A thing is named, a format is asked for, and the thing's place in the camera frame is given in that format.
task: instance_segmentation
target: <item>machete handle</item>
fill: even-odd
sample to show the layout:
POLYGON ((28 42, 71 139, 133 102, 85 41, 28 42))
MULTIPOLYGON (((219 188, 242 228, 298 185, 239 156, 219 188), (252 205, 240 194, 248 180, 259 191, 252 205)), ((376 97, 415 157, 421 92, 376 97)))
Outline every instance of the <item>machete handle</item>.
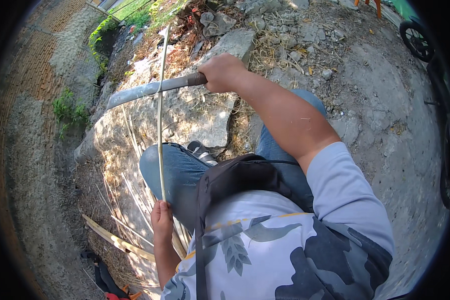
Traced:
POLYGON ((208 81, 207 81, 207 77, 205 77, 205 74, 196 72, 196 73, 188 75, 186 77, 186 82, 188 83, 189 87, 193 87, 193 86, 204 85, 208 81))

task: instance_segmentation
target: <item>motorcycle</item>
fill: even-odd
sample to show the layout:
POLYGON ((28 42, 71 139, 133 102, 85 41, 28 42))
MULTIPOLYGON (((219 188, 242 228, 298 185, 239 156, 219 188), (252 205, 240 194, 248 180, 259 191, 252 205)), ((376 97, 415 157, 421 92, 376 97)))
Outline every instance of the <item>motorcycle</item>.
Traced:
POLYGON ((444 207, 450 208, 450 89, 445 70, 435 55, 435 49, 427 37, 426 26, 416 17, 400 24, 400 36, 414 57, 428 63, 426 72, 432 85, 434 102, 424 101, 437 107, 438 125, 442 138, 440 196, 444 207))

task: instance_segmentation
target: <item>machete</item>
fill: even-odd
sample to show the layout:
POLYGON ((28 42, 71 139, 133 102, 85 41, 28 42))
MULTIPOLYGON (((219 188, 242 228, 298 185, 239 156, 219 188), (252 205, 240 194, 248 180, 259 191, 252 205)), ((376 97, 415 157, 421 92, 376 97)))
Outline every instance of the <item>machete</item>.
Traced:
POLYGON ((169 91, 180 87, 204 85, 207 82, 208 81, 205 75, 200 72, 196 72, 188 76, 163 80, 160 90, 158 90, 160 87, 160 81, 150 82, 148 84, 139 85, 114 93, 110 96, 106 109, 108 111, 109 109, 119 106, 120 104, 124 104, 144 96, 151 96, 158 92, 169 91))

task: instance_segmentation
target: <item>tire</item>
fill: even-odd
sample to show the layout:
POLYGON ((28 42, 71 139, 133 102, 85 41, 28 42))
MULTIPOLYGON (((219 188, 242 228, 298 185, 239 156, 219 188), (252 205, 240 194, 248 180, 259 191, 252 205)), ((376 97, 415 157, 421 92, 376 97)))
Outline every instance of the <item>tire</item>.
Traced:
POLYGON ((430 62, 430 60, 433 57, 433 54, 435 53, 435 50, 433 49, 432 45, 430 44, 430 39, 425 34, 425 30, 423 27, 412 21, 403 21, 400 23, 400 36, 402 37, 403 43, 407 48, 412 52, 412 55, 421 61, 424 61, 426 63, 430 62), (426 55, 422 55, 420 52, 415 49, 414 45, 410 42, 410 40, 407 38, 406 32, 407 29, 414 29, 418 33, 420 33, 423 36, 423 39, 426 41, 428 45, 428 53, 426 55))
POLYGON ((445 168, 445 164, 442 164, 441 166, 441 172, 440 172, 440 197, 441 201, 443 203, 443 206, 446 209, 450 209, 450 197, 447 193, 447 170, 445 168))

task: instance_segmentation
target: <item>printed shirt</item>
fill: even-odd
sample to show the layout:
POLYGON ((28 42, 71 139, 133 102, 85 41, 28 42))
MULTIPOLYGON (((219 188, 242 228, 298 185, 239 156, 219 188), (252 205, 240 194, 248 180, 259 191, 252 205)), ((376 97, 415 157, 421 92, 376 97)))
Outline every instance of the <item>printed shirt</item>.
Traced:
MULTIPOLYGON (((383 204, 335 142, 306 174, 314 213, 274 192, 252 190, 214 206, 203 237, 209 299, 372 299, 394 252, 383 204)), ((196 299, 195 243, 162 299, 196 299)))

